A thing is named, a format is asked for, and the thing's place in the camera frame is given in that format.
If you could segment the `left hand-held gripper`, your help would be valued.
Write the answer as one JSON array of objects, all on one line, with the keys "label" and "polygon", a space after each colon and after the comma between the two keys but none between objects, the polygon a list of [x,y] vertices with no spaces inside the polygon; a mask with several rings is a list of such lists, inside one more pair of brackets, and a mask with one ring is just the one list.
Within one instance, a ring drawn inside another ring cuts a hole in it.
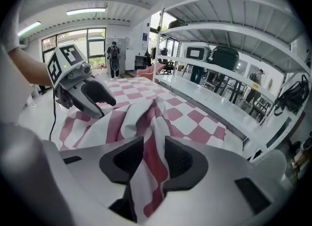
[{"label": "left hand-held gripper", "polygon": [[[73,105],[94,119],[101,119],[104,113],[97,103],[116,105],[116,100],[104,82],[85,80],[92,75],[91,66],[85,55],[75,45],[63,45],[54,49],[47,63],[47,72],[52,83],[57,103],[69,109]],[[80,82],[82,92],[69,93]]]}]

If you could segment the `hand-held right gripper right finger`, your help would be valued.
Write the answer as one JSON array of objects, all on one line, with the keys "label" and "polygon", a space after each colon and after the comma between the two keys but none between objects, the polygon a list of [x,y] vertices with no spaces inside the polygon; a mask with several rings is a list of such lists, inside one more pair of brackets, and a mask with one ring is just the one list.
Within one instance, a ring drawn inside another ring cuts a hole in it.
[{"label": "hand-held right gripper right finger", "polygon": [[189,192],[190,195],[207,196],[208,146],[178,137],[165,137],[164,157],[169,179],[163,184],[165,197],[172,192]]}]

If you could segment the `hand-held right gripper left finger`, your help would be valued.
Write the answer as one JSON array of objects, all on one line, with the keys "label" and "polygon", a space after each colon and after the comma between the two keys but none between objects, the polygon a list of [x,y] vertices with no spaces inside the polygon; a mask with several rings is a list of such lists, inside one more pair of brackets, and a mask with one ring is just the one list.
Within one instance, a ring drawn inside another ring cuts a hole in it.
[{"label": "hand-held right gripper left finger", "polygon": [[123,197],[113,202],[109,209],[134,223],[137,222],[137,215],[130,181],[143,159],[143,152],[143,137],[134,137],[128,143],[104,154],[99,160],[101,171],[112,183],[125,185]]}]

